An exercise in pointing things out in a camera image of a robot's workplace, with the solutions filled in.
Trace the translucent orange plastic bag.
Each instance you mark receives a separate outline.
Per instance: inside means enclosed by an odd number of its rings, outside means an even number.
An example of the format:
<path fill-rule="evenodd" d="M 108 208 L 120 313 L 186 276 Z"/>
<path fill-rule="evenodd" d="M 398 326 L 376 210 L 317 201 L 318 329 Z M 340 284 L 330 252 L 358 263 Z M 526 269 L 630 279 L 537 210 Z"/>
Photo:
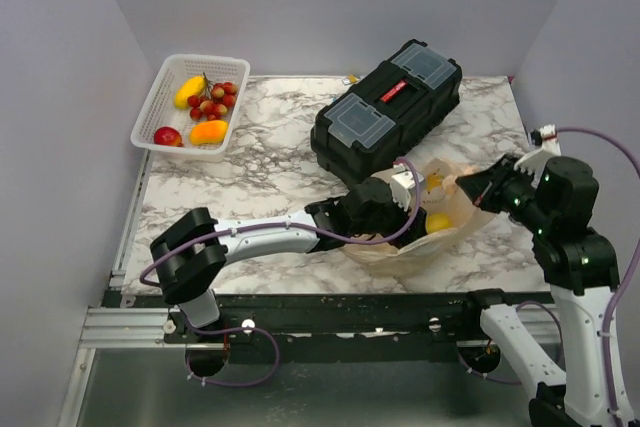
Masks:
<path fill-rule="evenodd" d="M 477 171 L 476 166 L 435 158 L 418 171 L 425 178 L 420 207 L 426 214 L 445 213 L 454 227 L 428 235 L 426 219 L 416 222 L 422 232 L 404 247 L 379 244 L 348 244 L 342 252 L 361 264 L 374 276 L 409 277 L 427 268 L 453 245 L 466 240 L 493 219 L 493 215 L 475 207 L 455 184 L 459 176 Z"/>

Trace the yellow fake lemon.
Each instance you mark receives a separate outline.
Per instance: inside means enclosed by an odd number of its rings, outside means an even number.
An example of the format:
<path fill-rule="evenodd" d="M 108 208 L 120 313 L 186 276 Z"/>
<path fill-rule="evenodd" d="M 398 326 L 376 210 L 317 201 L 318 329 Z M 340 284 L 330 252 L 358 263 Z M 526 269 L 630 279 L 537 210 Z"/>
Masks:
<path fill-rule="evenodd" d="M 451 218 L 445 213 L 431 213 L 427 215 L 425 228 L 428 235 L 453 227 L 454 224 Z"/>

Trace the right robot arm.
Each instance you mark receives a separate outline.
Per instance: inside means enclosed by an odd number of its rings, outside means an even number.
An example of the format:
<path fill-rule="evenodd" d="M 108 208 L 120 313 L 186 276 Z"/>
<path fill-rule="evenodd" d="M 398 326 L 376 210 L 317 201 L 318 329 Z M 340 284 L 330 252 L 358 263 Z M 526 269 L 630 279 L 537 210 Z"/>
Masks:
<path fill-rule="evenodd" d="M 564 363 L 558 365 L 499 292 L 479 292 L 460 314 L 469 337 L 498 346 L 524 388 L 534 426 L 636 426 L 625 392 L 610 303 L 621 283 L 613 245 L 590 227 L 599 184 L 584 162 L 546 161 L 541 177 L 503 156 L 457 178 L 480 210 L 504 212 L 532 235 L 532 251 L 560 316 Z"/>

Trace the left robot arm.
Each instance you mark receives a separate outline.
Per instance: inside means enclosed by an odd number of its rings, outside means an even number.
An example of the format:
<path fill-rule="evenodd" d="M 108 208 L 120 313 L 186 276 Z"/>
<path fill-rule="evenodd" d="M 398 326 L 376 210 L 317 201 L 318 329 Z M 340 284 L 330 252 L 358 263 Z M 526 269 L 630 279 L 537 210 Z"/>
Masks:
<path fill-rule="evenodd" d="M 418 195 L 408 192 L 398 201 L 388 182 L 370 177 L 342 196 L 269 219 L 215 219 L 205 207 L 192 209 L 151 243 L 152 267 L 164 302 L 181 309 L 197 340 L 209 342 L 222 327 L 211 284 L 223 268 L 347 244 L 401 248 L 425 235 L 426 220 Z"/>

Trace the red yellow fake fruits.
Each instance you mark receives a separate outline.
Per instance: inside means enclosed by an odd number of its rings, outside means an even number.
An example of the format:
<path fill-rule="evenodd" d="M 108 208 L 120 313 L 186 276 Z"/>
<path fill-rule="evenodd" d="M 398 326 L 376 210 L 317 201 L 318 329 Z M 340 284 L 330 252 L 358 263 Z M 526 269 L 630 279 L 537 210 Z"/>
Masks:
<path fill-rule="evenodd" d="M 239 88 L 232 82 L 215 83 L 202 75 L 207 83 L 199 97 L 188 99 L 192 120 L 220 120 L 235 106 Z"/>

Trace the orange yellow fake mango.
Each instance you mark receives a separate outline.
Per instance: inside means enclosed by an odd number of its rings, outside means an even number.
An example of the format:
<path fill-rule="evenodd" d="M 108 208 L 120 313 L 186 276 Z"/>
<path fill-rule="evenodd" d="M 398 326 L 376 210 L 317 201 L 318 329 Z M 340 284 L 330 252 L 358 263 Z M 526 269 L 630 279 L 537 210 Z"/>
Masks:
<path fill-rule="evenodd" d="M 193 145 L 220 144 L 228 132 L 228 123 L 223 120 L 212 120 L 196 124 L 190 134 L 189 141 Z"/>

